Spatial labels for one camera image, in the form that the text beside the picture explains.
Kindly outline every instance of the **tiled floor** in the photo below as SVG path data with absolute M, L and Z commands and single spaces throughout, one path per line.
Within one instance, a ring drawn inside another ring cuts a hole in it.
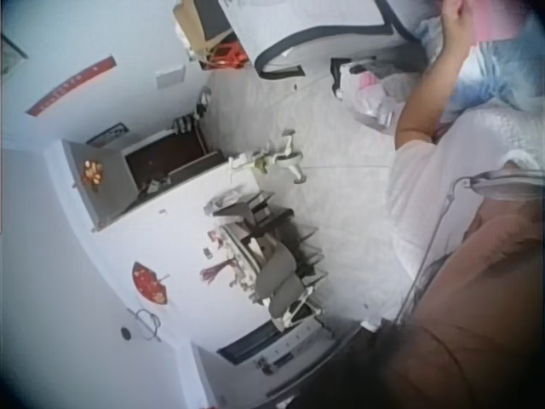
M 393 138 L 356 122 L 331 92 L 328 72 L 311 78 L 267 82 L 253 69 L 216 72 L 203 131 L 224 153 L 256 150 L 295 129 L 308 179 L 273 169 L 256 175 L 274 201 L 294 209 L 298 222 L 320 228 L 330 279 L 319 301 L 329 314 L 364 320 L 393 317 L 410 285 L 388 238 L 384 205 Z

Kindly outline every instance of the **person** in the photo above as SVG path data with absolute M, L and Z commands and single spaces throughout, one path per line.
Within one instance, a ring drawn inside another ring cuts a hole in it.
M 542 116 L 490 101 L 434 144 L 473 42 L 471 3 L 445 0 L 442 24 L 441 55 L 399 120 L 387 192 L 394 248 L 423 283 L 400 319 L 379 330 L 374 348 L 336 356 L 289 409 L 531 407 L 542 400 L 535 395 L 543 385 L 542 198 L 498 200 L 458 189 L 432 241 L 458 178 L 543 169 Z

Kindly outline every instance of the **pink paper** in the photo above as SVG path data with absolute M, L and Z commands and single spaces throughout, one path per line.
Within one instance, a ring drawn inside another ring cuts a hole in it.
M 515 38 L 526 17 L 528 11 L 520 0 L 473 0 L 474 42 Z

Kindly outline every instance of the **hand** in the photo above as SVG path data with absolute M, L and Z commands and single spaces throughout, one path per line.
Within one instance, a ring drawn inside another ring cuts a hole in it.
M 473 0 L 443 1 L 443 55 L 466 60 L 473 45 Z

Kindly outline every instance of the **blue cloth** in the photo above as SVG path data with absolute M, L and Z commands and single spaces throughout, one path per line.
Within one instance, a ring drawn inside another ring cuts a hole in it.
M 439 17 L 423 21 L 416 31 L 433 63 L 443 48 Z M 543 109 L 545 95 L 545 31 L 535 16 L 517 38 L 480 43 L 472 48 L 441 122 L 452 122 L 466 109 L 497 98 L 514 109 Z

